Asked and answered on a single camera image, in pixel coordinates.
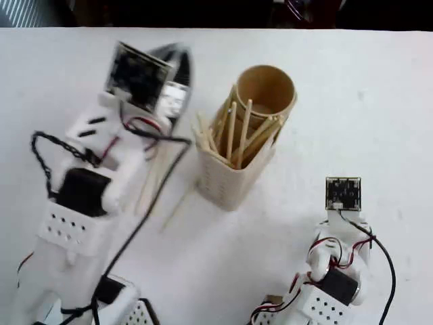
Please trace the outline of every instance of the black wire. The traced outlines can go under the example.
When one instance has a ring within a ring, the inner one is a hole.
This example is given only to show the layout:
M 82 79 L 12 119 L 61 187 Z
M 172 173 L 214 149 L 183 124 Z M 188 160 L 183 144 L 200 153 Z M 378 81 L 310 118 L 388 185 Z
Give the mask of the black wire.
M 256 315 L 258 315 L 259 313 L 279 313 L 279 312 L 283 311 L 284 309 L 286 309 L 287 307 L 289 307 L 295 301 L 295 299 L 298 297 L 298 295 L 300 294 L 300 292 L 301 292 L 301 290 L 298 289 L 298 292 L 296 293 L 295 297 L 293 297 L 292 300 L 289 301 L 287 303 L 287 305 L 285 305 L 284 307 L 282 307 L 280 309 L 276 309 L 276 310 L 259 309 L 257 311 L 253 311 L 250 318 L 252 319 L 253 317 L 255 317 Z
M 351 224 L 352 226 L 354 226 L 355 228 L 357 228 L 360 232 L 363 232 L 364 234 L 367 234 L 382 250 L 382 252 L 384 252 L 386 259 L 388 260 L 388 263 L 390 265 L 390 270 L 391 270 L 391 278 L 392 278 L 392 284 L 391 284 L 391 293 L 390 296 L 388 298 L 388 301 L 386 302 L 384 311 L 382 313 L 382 317 L 380 318 L 379 321 L 379 325 L 382 325 L 385 321 L 386 315 L 388 314 L 388 310 L 390 309 L 392 300 L 394 298 L 394 294 L 395 294 L 395 288 L 396 288 L 396 276 L 395 276 L 395 269 L 394 269 L 394 264 L 392 263 L 392 259 L 391 256 L 389 255 L 388 251 L 386 250 L 386 248 L 384 247 L 384 245 L 382 245 L 382 243 L 376 238 L 376 236 L 372 236 L 371 235 L 371 228 L 370 228 L 370 232 L 368 232 L 367 230 L 365 230 L 364 228 L 362 228 L 361 226 L 357 225 L 355 222 L 343 217 L 343 214 L 341 213 L 340 210 L 337 210 L 338 214 L 341 216 L 341 218 L 343 218 L 343 220 L 345 220 L 346 222 L 349 222 L 349 224 Z
M 132 129 L 130 128 L 128 125 L 126 125 L 123 122 L 123 111 L 122 111 L 123 107 L 122 105 L 120 105 L 120 110 L 119 110 L 119 115 L 120 115 L 120 121 L 123 125 L 123 127 L 131 132 L 132 134 L 138 135 L 140 137 L 147 137 L 147 138 L 151 138 L 156 140 L 155 144 L 159 141 L 167 141 L 167 142 L 177 142 L 177 143 L 184 143 L 185 146 L 183 147 L 183 149 L 180 151 L 180 153 L 178 153 L 178 155 L 176 156 L 176 158 L 174 159 L 174 161 L 171 163 L 170 167 L 168 168 L 168 171 L 166 172 L 164 178 L 161 181 L 161 184 L 158 188 L 158 191 L 156 192 L 155 196 L 152 198 L 152 201 L 149 205 L 149 207 L 147 208 L 147 211 L 145 213 L 145 215 L 143 216 L 143 218 L 141 219 L 141 221 L 139 222 L 139 224 L 135 227 L 135 229 L 133 230 L 133 232 L 129 235 L 128 239 L 125 241 L 125 243 L 122 245 L 122 247 L 119 249 L 119 251 L 116 253 L 116 255 L 114 256 L 114 258 L 111 260 L 110 264 L 107 266 L 104 274 L 102 275 L 102 277 L 99 279 L 99 284 L 103 281 L 103 279 L 108 277 L 108 274 L 110 273 L 110 271 L 112 270 L 112 268 L 116 265 L 117 261 L 120 259 L 121 255 L 124 253 L 124 251 L 128 248 L 128 246 L 130 245 L 130 243 L 132 242 L 132 240 L 134 239 L 134 237 L 137 235 L 138 231 L 141 229 L 141 227 L 143 227 L 143 224 L 147 221 L 147 219 L 149 218 L 150 214 L 152 213 L 160 195 L 161 192 L 164 188 L 164 186 L 166 185 L 169 177 L 171 176 L 171 173 L 174 171 L 175 167 L 179 164 L 179 162 L 181 161 L 181 159 L 185 156 L 185 154 L 187 153 L 187 151 L 189 150 L 189 148 L 191 147 L 192 141 L 190 139 L 187 138 L 183 138 L 183 137 L 171 137 L 171 136 L 165 136 L 165 135 L 157 135 L 155 133 L 150 133 L 147 131 L 143 131 L 140 129 Z M 38 137 L 43 137 L 45 139 L 48 139 L 49 141 L 51 141 L 54 144 L 57 144 L 61 147 L 63 147 L 65 150 L 69 151 L 70 153 L 72 153 L 76 158 L 79 158 L 83 161 L 87 161 L 88 163 L 91 163 L 94 167 L 98 167 L 97 164 L 95 164 L 92 160 L 90 160 L 85 154 L 79 152 L 76 148 L 72 147 L 71 145 L 67 144 L 66 142 L 61 141 L 60 139 L 52 136 L 52 135 L 48 135 L 42 131 L 36 131 L 35 133 L 33 133 L 32 136 L 32 141 L 31 141 L 31 146 L 32 146 L 32 151 L 35 154 L 37 160 L 39 161 L 39 164 L 41 165 L 45 177 L 46 177 L 46 187 L 47 187 L 47 192 L 48 192 L 48 197 L 51 198 L 53 196 L 55 196 L 55 193 L 52 192 L 52 188 L 51 188 L 51 168 L 49 168 L 46 164 L 45 161 L 43 160 L 42 156 L 39 154 L 39 151 L 37 150 L 36 147 L 36 143 L 37 143 L 37 139 Z M 60 325 L 67 325 L 69 323 L 71 323 L 71 321 L 73 321 L 75 318 L 79 318 L 81 317 L 84 312 L 91 310 L 92 314 L 93 314 L 93 318 L 95 321 L 95 325 L 100 325 L 99 323 L 99 315 L 97 312 L 97 298 L 96 298 L 96 290 L 93 293 L 92 299 L 91 299 L 91 303 L 90 305 L 86 306 L 86 307 L 78 307 L 75 309 L 68 309 L 68 310 L 64 310 L 66 313 L 70 313 L 70 317 L 66 318 L 62 323 L 60 323 Z
M 32 135 L 32 141 L 31 141 L 32 152 L 35 154 L 36 159 L 39 161 L 39 164 L 41 165 L 42 170 L 45 174 L 45 179 L 46 179 L 45 180 L 45 186 L 47 188 L 48 198 L 54 197 L 55 193 L 52 191 L 52 188 L 51 188 L 51 168 L 49 168 L 47 166 L 47 164 L 45 164 L 45 161 L 43 160 L 42 156 L 39 154 L 39 151 L 36 147 L 36 143 L 37 143 L 37 140 L 39 137 L 43 137 L 44 139 L 49 140 L 53 144 L 57 144 L 58 146 L 63 147 L 63 149 L 65 149 L 66 151 L 69 151 L 75 158 L 79 158 L 82 161 L 87 161 L 88 163 L 92 164 L 92 166 L 97 167 L 97 164 L 95 164 L 91 159 L 89 159 L 89 157 L 87 155 L 78 151 L 78 149 L 71 146 L 70 144 L 63 142 L 62 140 L 60 140 L 59 138 L 57 138 L 53 135 L 46 134 L 45 132 L 35 131 Z
M 189 150 L 189 148 L 191 147 L 192 141 L 190 139 L 184 138 L 184 137 L 171 137 L 171 136 L 165 136 L 165 135 L 157 135 L 155 133 L 150 133 L 147 131 L 143 131 L 140 129 L 132 129 L 130 128 L 128 125 L 126 125 L 123 122 L 123 107 L 122 104 L 120 105 L 120 109 L 119 109 L 119 116 L 120 116 L 120 122 L 122 123 L 123 127 L 138 136 L 141 137 L 150 137 L 152 139 L 155 139 L 157 141 L 168 141 L 168 142 L 177 142 L 177 143 L 184 143 L 184 147 L 182 148 L 182 150 L 180 151 L 180 153 L 178 153 L 178 155 L 176 156 L 176 158 L 174 159 L 174 161 L 171 163 L 170 167 L 168 168 L 168 171 L 166 172 L 166 174 L 164 175 L 164 178 L 161 181 L 160 186 L 158 187 L 158 191 L 155 193 L 155 196 L 152 198 L 152 201 L 150 202 L 149 207 L 147 208 L 147 211 L 145 213 L 145 215 L 143 216 L 143 218 L 141 218 L 140 222 L 138 223 L 138 225 L 135 227 L 135 229 L 133 230 L 133 232 L 129 235 L 129 237 L 127 238 L 127 240 L 124 242 L 124 244 L 122 245 L 122 247 L 118 250 L 118 252 L 116 253 L 116 255 L 113 257 L 113 259 L 111 260 L 110 264 L 107 266 L 104 274 L 102 275 L 101 279 L 99 280 L 99 283 L 101 283 L 105 278 L 108 277 L 108 274 L 111 272 L 112 268 L 116 265 L 117 261 L 120 259 L 120 257 L 122 256 L 122 254 L 125 252 L 125 250 L 128 248 L 128 246 L 130 245 L 130 243 L 133 241 L 134 237 L 137 235 L 137 233 L 140 231 L 141 227 L 143 227 L 143 224 L 147 221 L 147 219 L 149 218 L 150 214 L 152 213 L 160 195 L 161 192 L 165 186 L 165 184 L 167 183 L 169 177 L 171 176 L 171 173 L 175 170 L 175 167 L 179 164 L 179 162 L 181 161 L 181 159 L 185 156 L 185 154 L 187 153 L 187 151 Z M 92 303 L 96 302 L 96 290 L 93 293 L 92 296 Z M 97 312 L 94 312 L 94 316 L 95 318 L 95 324 L 98 325 L 99 324 L 99 319 L 97 320 Z

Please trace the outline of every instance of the wooden stick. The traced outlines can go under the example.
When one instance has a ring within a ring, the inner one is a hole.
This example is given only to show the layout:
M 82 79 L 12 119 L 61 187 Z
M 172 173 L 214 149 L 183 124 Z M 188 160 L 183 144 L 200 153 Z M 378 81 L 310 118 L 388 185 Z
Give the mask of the wooden stick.
M 208 140 L 208 136 L 207 136 L 207 126 L 206 126 L 206 122 L 204 121 L 203 116 L 198 112 L 197 113 L 197 119 L 198 119 L 198 126 L 200 127 L 200 132 L 201 132 L 201 139 L 202 139 L 202 148 L 203 150 L 209 150 L 209 140 Z
M 248 158 L 257 148 L 279 128 L 283 125 L 283 121 L 281 118 L 278 118 L 278 120 L 272 124 L 271 127 L 269 127 L 265 132 L 261 134 L 261 136 L 257 137 L 245 150 L 244 152 L 244 158 Z
M 227 141 L 227 160 L 231 160 L 231 149 L 233 146 L 233 134 L 235 132 L 235 121 L 236 121 L 236 102 L 231 103 L 231 113 L 230 113 L 230 125 L 229 125 L 229 139 Z
M 208 130 L 208 137 L 209 137 L 209 144 L 210 144 L 210 149 L 214 150 L 216 153 L 218 153 L 218 149 L 217 149 L 217 145 L 215 144 L 214 141 L 214 136 L 213 136 L 213 130 L 212 127 L 209 128 Z
M 272 117 L 268 117 L 262 124 L 260 124 L 258 129 L 254 131 L 254 133 L 246 140 L 245 148 L 247 148 L 260 134 L 262 134 L 274 122 L 275 120 Z M 235 161 L 238 155 L 239 155 L 239 148 L 233 152 L 231 159 Z
M 191 124 L 191 130 L 192 133 L 194 134 L 194 137 L 199 147 L 201 147 L 201 149 L 203 150 L 209 149 L 209 147 L 206 147 L 206 142 L 204 141 L 202 134 L 199 131 L 197 131 L 196 127 L 194 127 L 192 124 Z
M 216 152 L 210 151 L 210 150 L 203 150 L 203 152 L 211 155 L 212 157 L 218 159 L 219 161 L 221 161 L 222 163 L 225 163 L 227 166 L 231 167 L 231 168 L 235 168 L 235 165 L 233 165 L 231 162 L 229 162 L 226 158 L 220 156 L 219 154 L 217 154 Z
M 235 86 L 233 85 L 229 94 L 229 97 L 227 98 L 227 102 L 225 103 L 224 107 L 223 107 L 223 117 L 221 118 L 221 124 L 218 124 L 214 126 L 215 131 L 216 131 L 216 137 L 215 137 L 215 142 L 216 142 L 216 146 L 218 147 L 218 149 L 221 147 L 221 138 L 223 136 L 223 132 L 224 132 L 224 128 L 225 128 L 225 123 L 227 122 L 227 116 L 229 115 L 229 108 L 231 105 L 231 98 L 233 97 L 233 93 L 234 93 L 234 89 Z
M 239 144 L 239 157 L 237 158 L 236 168 L 242 168 L 242 156 L 245 150 L 246 132 L 248 131 L 248 125 L 250 124 L 250 115 L 252 110 L 252 100 L 248 100 L 246 104 L 246 111 L 244 115 L 244 123 L 242 124 L 241 140 Z

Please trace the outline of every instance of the chopstick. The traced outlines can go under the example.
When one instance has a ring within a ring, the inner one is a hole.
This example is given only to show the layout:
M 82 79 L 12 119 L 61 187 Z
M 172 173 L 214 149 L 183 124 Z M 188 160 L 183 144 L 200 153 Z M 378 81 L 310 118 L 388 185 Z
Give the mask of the chopstick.
M 245 150 L 246 132 L 248 131 L 248 125 L 250 124 L 250 115 L 252 110 L 252 100 L 248 100 L 246 104 L 246 111 L 244 114 L 244 122 L 242 123 L 241 140 L 239 144 L 239 158 L 237 159 L 236 168 L 241 169 L 242 167 L 242 156 Z
M 233 146 L 233 134 L 235 132 L 235 120 L 236 120 L 236 102 L 231 103 L 230 112 L 230 125 L 229 125 L 229 139 L 227 140 L 227 160 L 231 160 L 231 149 Z

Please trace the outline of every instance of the white surface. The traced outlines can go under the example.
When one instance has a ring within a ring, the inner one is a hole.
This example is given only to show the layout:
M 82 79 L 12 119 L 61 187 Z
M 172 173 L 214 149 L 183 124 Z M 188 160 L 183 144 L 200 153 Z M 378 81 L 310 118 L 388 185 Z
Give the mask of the white surface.
M 162 324 L 245 324 L 266 293 L 283 294 L 305 267 L 314 226 L 326 216 L 325 177 L 335 175 L 363 178 L 362 214 L 394 260 L 397 290 L 387 324 L 430 319 L 433 34 L 101 28 L 0 29 L 2 318 L 45 212 L 30 135 L 42 129 L 61 136 L 96 102 L 117 40 L 138 49 L 191 46 L 196 84 L 182 135 L 190 135 L 196 110 L 213 115 L 249 66 L 278 66 L 299 96 L 275 157 L 238 211 L 226 213 L 193 193 L 160 231 L 197 173 L 191 153 L 116 266 L 116 274 L 140 285 Z M 51 166 L 58 149 L 41 145 Z M 126 218 L 116 244 L 131 224 Z M 377 247 L 371 269 L 370 296 L 353 324 L 377 324 L 388 298 L 390 272 Z

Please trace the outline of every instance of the wire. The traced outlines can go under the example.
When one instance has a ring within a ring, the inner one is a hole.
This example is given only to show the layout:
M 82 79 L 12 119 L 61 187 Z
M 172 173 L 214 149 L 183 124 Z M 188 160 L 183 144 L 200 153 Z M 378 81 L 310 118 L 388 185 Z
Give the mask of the wire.
M 279 313 L 279 312 L 285 310 L 287 307 L 289 307 L 296 300 L 296 298 L 298 298 L 300 292 L 301 292 L 301 289 L 299 288 L 298 292 L 295 295 L 295 297 L 293 297 L 291 301 L 289 301 L 284 307 L 282 307 L 280 309 L 268 310 L 270 308 L 276 308 L 276 307 L 282 306 L 283 303 L 280 303 L 279 305 L 263 305 L 263 306 L 258 306 L 252 312 L 252 314 L 251 314 L 250 325 L 254 325 L 254 317 L 256 317 L 259 313 Z
M 20 273 L 21 268 L 23 265 L 33 256 L 35 252 L 31 252 L 29 255 L 26 256 L 25 259 L 22 260 L 22 262 L 19 264 L 18 269 L 16 270 L 16 273 Z
M 168 142 L 177 142 L 177 143 L 183 143 L 185 144 L 184 147 L 182 148 L 182 150 L 180 151 L 180 153 L 178 153 L 178 155 L 176 156 L 176 158 L 174 159 L 174 161 L 171 163 L 170 167 L 168 168 L 166 174 L 164 175 L 164 177 L 162 178 L 162 181 L 160 183 L 160 186 L 158 188 L 158 190 L 156 191 L 154 197 L 152 198 L 152 201 L 150 202 L 149 207 L 147 208 L 147 211 L 145 213 L 145 215 L 141 218 L 140 222 L 138 223 L 138 225 L 135 227 L 135 229 L 131 232 L 131 234 L 129 235 L 129 237 L 127 238 L 127 240 L 124 242 L 124 244 L 122 245 L 122 247 L 118 250 L 118 252 L 116 253 L 116 255 L 113 257 L 113 259 L 111 260 L 110 264 L 107 266 L 104 274 L 102 275 L 102 277 L 99 279 L 99 283 L 102 282 L 102 280 L 104 280 L 105 278 L 108 277 L 108 274 L 111 272 L 111 270 L 113 269 L 113 267 L 116 265 L 117 261 L 120 259 L 120 257 L 122 256 L 122 254 L 125 252 L 125 250 L 128 248 L 128 246 L 130 245 L 130 243 L 133 241 L 134 237 L 137 235 L 137 233 L 140 231 L 141 227 L 143 227 L 143 224 L 147 221 L 147 219 L 149 218 L 150 214 L 152 213 L 160 195 L 162 192 L 162 189 L 164 188 L 164 186 L 166 185 L 169 177 L 171 176 L 171 173 L 174 171 L 175 167 L 179 164 L 179 162 L 181 161 L 181 159 L 185 156 L 185 154 L 187 153 L 187 151 L 189 150 L 189 148 L 191 147 L 192 141 L 190 139 L 184 138 L 184 137 L 171 137 L 171 136 L 165 136 L 165 135 L 156 135 L 154 133 L 150 133 L 147 131 L 143 131 L 140 129 L 132 129 L 128 126 L 128 124 L 125 124 L 123 121 L 123 106 L 122 103 L 120 103 L 120 109 L 119 109 L 119 117 L 120 117 L 120 122 L 122 123 L 123 127 L 131 132 L 132 134 L 141 136 L 141 137 L 149 137 L 151 139 L 155 139 L 157 142 L 159 141 L 168 141 Z M 99 325 L 99 317 L 97 314 L 97 310 L 95 310 L 94 306 L 96 303 L 96 290 L 93 293 L 92 296 L 92 302 L 91 305 L 93 306 L 93 317 L 95 318 L 95 325 Z
M 394 294 L 395 294 L 395 288 L 396 288 L 396 276 L 395 276 L 395 269 L 394 269 L 394 264 L 392 263 L 392 259 L 391 256 L 389 255 L 388 251 L 386 250 L 386 248 L 384 247 L 384 245 L 382 245 L 382 243 L 376 238 L 376 236 L 373 236 L 371 234 L 371 230 L 370 233 L 365 230 L 364 228 L 362 228 L 361 226 L 357 225 L 355 222 L 343 217 L 343 214 L 341 213 L 340 210 L 337 210 L 337 213 L 341 216 L 341 218 L 343 220 L 345 220 L 346 222 L 348 222 L 349 224 L 351 224 L 353 227 L 357 228 L 360 232 L 363 232 L 364 234 L 367 234 L 382 250 L 382 252 L 384 252 L 386 260 L 388 261 L 388 264 L 390 265 L 390 271 L 391 271 L 391 293 L 390 296 L 386 302 L 384 311 L 382 312 L 382 317 L 380 318 L 379 321 L 379 325 L 382 325 L 385 321 L 386 315 L 388 314 L 388 310 L 390 309 L 392 300 L 394 298 Z
M 324 238 L 322 238 L 322 239 L 316 240 L 316 241 L 315 241 L 314 243 L 312 243 L 312 245 L 310 246 L 309 253 L 310 253 L 311 250 L 312 250 L 313 248 L 315 248 L 317 245 L 319 245 L 319 244 L 321 244 L 322 242 L 325 242 L 325 241 L 327 241 L 327 240 L 329 240 L 330 242 L 337 242 L 338 246 L 340 247 L 340 256 L 338 257 L 338 262 L 337 262 L 337 264 L 340 264 L 340 262 L 341 262 L 341 258 L 342 258 L 342 256 L 343 256 L 343 247 L 342 247 L 342 245 L 341 245 L 340 240 L 339 240 L 338 238 L 336 238 L 336 237 L 324 237 Z
M 154 197 L 152 198 L 152 201 L 150 202 L 150 205 L 147 208 L 145 215 L 143 216 L 141 221 L 138 223 L 138 225 L 135 227 L 135 229 L 132 231 L 132 233 L 129 235 L 129 237 L 127 238 L 125 243 L 122 245 L 122 247 L 119 249 L 119 251 L 116 253 L 114 258 L 111 260 L 111 262 L 107 266 L 104 274 L 99 279 L 98 284 L 100 284 L 102 282 L 102 280 L 104 280 L 105 278 L 108 277 L 108 274 L 110 273 L 112 268 L 116 265 L 117 261 L 120 259 L 120 257 L 124 253 L 124 251 L 128 248 L 128 246 L 130 245 L 130 243 L 132 242 L 134 237 L 137 235 L 137 233 L 139 232 L 141 227 L 143 227 L 143 224 L 147 221 L 150 214 L 152 213 L 152 211 L 153 211 L 153 209 L 154 209 L 154 207 L 155 207 L 155 205 L 156 205 L 156 203 L 157 203 L 157 201 L 161 195 L 161 192 L 162 192 L 164 186 L 166 185 L 166 183 L 169 179 L 169 177 L 171 176 L 172 172 L 174 171 L 175 167 L 179 164 L 181 159 L 185 156 L 185 154 L 187 153 L 187 151 L 189 150 L 189 148 L 191 147 L 191 144 L 192 144 L 192 141 L 190 139 L 187 139 L 184 137 L 171 137 L 171 136 L 165 136 L 165 135 L 161 135 L 161 134 L 158 135 L 155 133 L 140 130 L 138 128 L 134 128 L 134 129 L 130 128 L 129 125 L 125 124 L 123 121 L 122 103 L 120 104 L 119 117 L 120 117 L 120 122 L 122 123 L 123 127 L 127 131 L 131 132 L 132 134 L 138 135 L 140 137 L 146 137 L 146 138 L 154 139 L 155 144 L 158 143 L 159 141 L 167 141 L 167 142 L 182 143 L 185 145 L 182 148 L 182 150 L 180 151 L 180 153 L 178 153 L 178 155 L 176 156 L 174 161 L 171 163 L 170 167 L 168 168 L 168 171 L 166 172 L 165 176 L 163 177 L 158 190 L 156 191 Z M 52 172 L 52 170 L 45 164 L 45 161 L 43 160 L 42 156 L 39 154 L 39 151 L 37 150 L 36 144 L 37 144 L 37 139 L 39 137 L 43 137 L 45 139 L 48 139 L 50 142 L 63 147 L 63 149 L 72 153 L 76 158 L 79 158 L 83 161 L 87 161 L 88 163 L 91 163 L 95 168 L 97 168 L 99 166 L 99 163 L 93 162 L 87 155 L 79 152 L 76 148 L 72 147 L 71 145 L 67 144 L 66 142 L 63 142 L 62 140 L 60 140 L 60 139 L 58 139 L 52 135 L 48 135 L 42 131 L 34 132 L 32 135 L 31 149 L 32 149 L 32 152 L 35 154 L 37 160 L 39 161 L 39 164 L 42 167 L 42 170 L 44 171 L 45 178 L 46 178 L 46 187 L 47 187 L 47 192 L 48 192 L 49 198 L 55 196 L 55 193 L 52 192 L 52 187 L 51 187 L 51 172 Z M 105 155 L 103 154 L 104 158 L 107 155 L 107 153 L 109 152 L 109 150 L 115 145 L 116 142 L 117 142 L 117 140 L 115 140 L 115 138 L 114 138 L 112 140 L 112 142 L 110 143 L 110 145 L 106 148 L 106 150 L 104 150 L 104 154 L 105 154 Z M 29 255 L 27 258 L 25 258 L 25 260 L 21 263 L 19 269 L 26 262 L 26 260 L 28 260 L 30 257 L 31 257 L 31 255 Z M 60 323 L 60 325 L 67 325 L 67 324 L 71 323 L 71 321 L 73 321 L 75 318 L 81 317 L 86 311 L 89 311 L 89 310 L 92 311 L 95 325 L 100 325 L 97 307 L 98 306 L 97 306 L 97 298 L 96 298 L 96 290 L 95 290 L 95 292 L 93 293 L 91 302 L 88 306 L 78 307 L 75 309 L 63 309 L 62 313 L 63 314 L 70 314 L 70 316 L 68 318 L 66 318 L 62 323 Z
M 60 140 L 59 138 L 57 138 L 53 135 L 46 134 L 45 132 L 35 131 L 32 135 L 31 147 L 32 147 L 32 152 L 35 154 L 36 159 L 39 161 L 39 164 L 42 167 L 42 170 L 45 174 L 45 179 L 46 179 L 45 180 L 45 186 L 47 188 L 48 198 L 53 198 L 55 196 L 55 193 L 52 191 L 52 188 L 51 188 L 51 172 L 52 172 L 52 170 L 51 170 L 51 168 L 49 168 L 47 166 L 47 164 L 45 164 L 45 161 L 43 160 L 42 156 L 39 154 L 39 151 L 36 147 L 37 140 L 39 137 L 43 137 L 44 139 L 49 140 L 53 144 L 56 144 L 58 146 L 63 147 L 63 149 L 70 152 L 75 158 L 79 158 L 82 161 L 88 162 L 88 163 L 92 164 L 92 166 L 97 167 L 97 163 L 92 161 L 91 157 L 78 151 L 78 149 L 71 146 L 70 144 L 63 142 L 62 140 Z

